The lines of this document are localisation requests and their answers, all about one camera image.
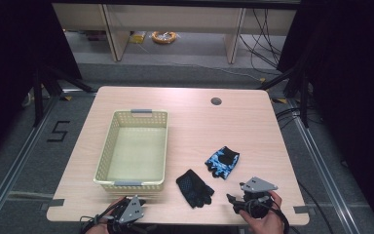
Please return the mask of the aluminium floor rail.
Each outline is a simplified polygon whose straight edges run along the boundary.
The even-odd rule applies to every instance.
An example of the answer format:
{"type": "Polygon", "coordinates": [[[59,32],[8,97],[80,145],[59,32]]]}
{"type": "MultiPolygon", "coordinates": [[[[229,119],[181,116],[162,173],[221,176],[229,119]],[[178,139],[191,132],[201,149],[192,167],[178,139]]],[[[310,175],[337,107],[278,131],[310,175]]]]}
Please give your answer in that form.
{"type": "Polygon", "coordinates": [[[28,132],[27,138],[22,143],[20,149],[15,153],[15,158],[8,166],[8,170],[5,172],[5,176],[0,181],[0,212],[10,195],[16,181],[19,178],[21,171],[23,170],[28,158],[31,155],[33,148],[40,135],[43,133],[44,128],[47,125],[49,116],[58,102],[57,97],[49,97],[46,105],[44,106],[44,114],[40,120],[34,122],[28,132]]]}
{"type": "Polygon", "coordinates": [[[300,117],[301,111],[299,111],[299,107],[297,106],[296,101],[290,99],[288,101],[288,105],[290,108],[293,108],[292,113],[296,117],[295,123],[297,129],[303,141],[305,142],[305,145],[307,146],[309,154],[318,171],[318,176],[320,177],[323,187],[329,197],[331,204],[333,205],[336,214],[341,221],[346,234],[360,234],[351,209],[345,201],[340,189],[337,187],[337,184],[318,149],[311,131],[302,122],[302,119],[300,117]]]}

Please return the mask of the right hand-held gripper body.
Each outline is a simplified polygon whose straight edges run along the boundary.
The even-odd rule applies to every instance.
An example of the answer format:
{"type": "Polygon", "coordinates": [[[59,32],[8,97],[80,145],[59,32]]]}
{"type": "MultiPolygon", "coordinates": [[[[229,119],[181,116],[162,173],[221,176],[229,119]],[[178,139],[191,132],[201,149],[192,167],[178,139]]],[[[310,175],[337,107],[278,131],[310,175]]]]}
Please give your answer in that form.
{"type": "Polygon", "coordinates": [[[240,188],[243,192],[243,199],[234,202],[234,211],[245,211],[253,218],[264,217],[273,206],[273,199],[270,191],[278,187],[257,176],[247,182],[241,182],[240,188]]]}

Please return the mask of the black glove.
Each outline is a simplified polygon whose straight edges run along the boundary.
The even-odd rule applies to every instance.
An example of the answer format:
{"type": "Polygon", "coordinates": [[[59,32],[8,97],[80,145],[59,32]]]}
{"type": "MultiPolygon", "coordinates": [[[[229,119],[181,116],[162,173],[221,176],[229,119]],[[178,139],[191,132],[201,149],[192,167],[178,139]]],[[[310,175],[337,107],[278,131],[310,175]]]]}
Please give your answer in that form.
{"type": "Polygon", "coordinates": [[[176,183],[192,209],[202,208],[204,205],[211,204],[214,190],[194,171],[188,170],[176,180],[176,183]]]}

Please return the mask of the person's right hand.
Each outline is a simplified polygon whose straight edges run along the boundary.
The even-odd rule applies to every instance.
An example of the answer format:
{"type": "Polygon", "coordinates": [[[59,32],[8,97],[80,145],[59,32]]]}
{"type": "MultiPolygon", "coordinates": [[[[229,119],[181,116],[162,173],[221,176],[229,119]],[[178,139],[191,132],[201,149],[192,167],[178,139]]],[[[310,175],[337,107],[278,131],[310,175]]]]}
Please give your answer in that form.
{"type": "Polygon", "coordinates": [[[253,218],[246,211],[240,211],[240,216],[248,224],[251,234],[283,234],[284,224],[273,211],[269,211],[263,218],[253,218]]]}

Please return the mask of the cream plastic basket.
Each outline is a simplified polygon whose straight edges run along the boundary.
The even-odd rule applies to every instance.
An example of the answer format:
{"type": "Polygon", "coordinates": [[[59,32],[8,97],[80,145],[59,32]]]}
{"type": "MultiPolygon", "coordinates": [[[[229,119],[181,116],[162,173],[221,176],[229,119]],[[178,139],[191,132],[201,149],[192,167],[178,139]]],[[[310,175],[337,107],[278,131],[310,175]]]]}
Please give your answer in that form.
{"type": "Polygon", "coordinates": [[[164,187],[168,113],[117,110],[101,150],[93,182],[106,191],[151,193],[164,187]]]}

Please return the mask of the black metal stand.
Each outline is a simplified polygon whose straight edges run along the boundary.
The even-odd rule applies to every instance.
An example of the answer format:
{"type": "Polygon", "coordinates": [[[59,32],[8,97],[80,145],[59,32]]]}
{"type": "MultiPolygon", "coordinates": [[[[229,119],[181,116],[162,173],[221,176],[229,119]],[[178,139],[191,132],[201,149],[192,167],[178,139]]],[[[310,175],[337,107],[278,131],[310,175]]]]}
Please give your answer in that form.
{"type": "Polygon", "coordinates": [[[292,68],[286,70],[283,74],[277,76],[259,87],[259,90],[267,91],[276,86],[281,81],[288,80],[283,93],[287,98],[294,98],[297,93],[300,94],[300,117],[305,128],[309,127],[307,110],[308,110],[308,86],[309,79],[307,76],[307,67],[300,62],[292,68]]]}
{"type": "Polygon", "coordinates": [[[49,65],[38,66],[33,76],[33,91],[35,97],[35,126],[37,126],[44,118],[44,103],[41,86],[44,86],[51,98],[58,97],[63,93],[58,80],[64,80],[84,92],[95,93],[94,88],[84,84],[79,79],[66,74],[60,69],[49,65]]]}

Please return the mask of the person's left hand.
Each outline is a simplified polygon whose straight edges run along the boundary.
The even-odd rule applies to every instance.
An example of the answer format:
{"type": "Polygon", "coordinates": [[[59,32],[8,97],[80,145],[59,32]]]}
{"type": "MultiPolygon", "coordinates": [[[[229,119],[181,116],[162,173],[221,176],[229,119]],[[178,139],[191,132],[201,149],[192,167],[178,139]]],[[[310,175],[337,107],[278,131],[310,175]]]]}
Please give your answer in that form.
{"type": "Polygon", "coordinates": [[[113,210],[119,205],[122,205],[124,200],[124,197],[119,197],[116,201],[112,202],[104,212],[89,219],[82,227],[80,234],[109,234],[108,221],[112,218],[113,210]]]}

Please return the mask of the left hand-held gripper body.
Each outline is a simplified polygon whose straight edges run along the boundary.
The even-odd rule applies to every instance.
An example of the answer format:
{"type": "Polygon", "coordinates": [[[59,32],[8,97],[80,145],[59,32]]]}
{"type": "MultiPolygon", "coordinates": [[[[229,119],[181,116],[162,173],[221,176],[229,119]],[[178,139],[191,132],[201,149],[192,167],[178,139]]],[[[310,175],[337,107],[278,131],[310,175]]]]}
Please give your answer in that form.
{"type": "Polygon", "coordinates": [[[137,196],[123,198],[108,208],[107,230],[109,234],[147,234],[144,228],[134,223],[144,217],[144,200],[137,196]]]}

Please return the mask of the blue camouflage fingerless glove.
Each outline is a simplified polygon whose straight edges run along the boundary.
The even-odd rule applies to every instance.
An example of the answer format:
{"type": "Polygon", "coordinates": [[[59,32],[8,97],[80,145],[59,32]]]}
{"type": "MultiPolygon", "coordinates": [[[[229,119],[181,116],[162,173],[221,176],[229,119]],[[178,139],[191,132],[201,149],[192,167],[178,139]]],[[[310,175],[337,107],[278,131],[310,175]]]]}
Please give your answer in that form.
{"type": "Polygon", "coordinates": [[[213,177],[227,179],[232,170],[236,167],[240,159],[240,154],[223,146],[214,152],[206,161],[207,169],[212,172],[213,177]]]}

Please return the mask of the yellow packet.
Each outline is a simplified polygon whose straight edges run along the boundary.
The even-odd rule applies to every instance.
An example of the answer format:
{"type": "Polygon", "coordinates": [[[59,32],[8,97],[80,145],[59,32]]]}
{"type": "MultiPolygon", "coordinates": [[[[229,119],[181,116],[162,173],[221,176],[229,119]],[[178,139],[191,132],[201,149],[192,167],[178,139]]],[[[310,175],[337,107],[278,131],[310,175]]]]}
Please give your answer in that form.
{"type": "Polygon", "coordinates": [[[145,31],[134,31],[130,35],[129,42],[134,44],[141,44],[146,36],[145,31]]]}

